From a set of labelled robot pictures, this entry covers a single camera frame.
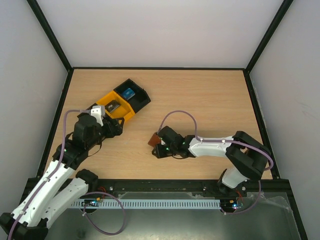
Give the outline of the brown leather card holder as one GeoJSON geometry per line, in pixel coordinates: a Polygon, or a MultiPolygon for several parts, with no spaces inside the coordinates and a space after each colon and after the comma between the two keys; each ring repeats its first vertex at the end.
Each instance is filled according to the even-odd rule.
{"type": "Polygon", "coordinates": [[[148,145],[151,147],[155,147],[157,144],[161,144],[162,140],[159,138],[158,134],[155,132],[151,136],[150,140],[148,141],[148,145]]]}

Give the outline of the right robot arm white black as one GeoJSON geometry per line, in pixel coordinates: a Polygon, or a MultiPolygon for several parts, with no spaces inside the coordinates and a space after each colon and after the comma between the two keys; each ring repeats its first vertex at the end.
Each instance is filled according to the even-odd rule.
{"type": "Polygon", "coordinates": [[[226,158],[232,168],[225,169],[217,181],[218,191],[229,196],[237,186],[247,180],[260,181],[264,171],[274,166],[271,152],[244,131],[222,138],[203,138],[196,135],[182,136],[169,126],[155,132],[148,145],[158,159],[180,156],[226,158]]]}

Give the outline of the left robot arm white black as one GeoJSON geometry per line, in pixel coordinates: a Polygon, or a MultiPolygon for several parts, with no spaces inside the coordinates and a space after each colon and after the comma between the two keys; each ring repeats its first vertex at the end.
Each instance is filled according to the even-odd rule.
{"type": "Polygon", "coordinates": [[[78,198],[96,194],[98,176],[77,170],[89,151],[123,132],[124,118],[81,111],[74,130],[63,134],[46,172],[12,212],[0,216],[9,240],[43,240],[54,221],[78,198]]]}

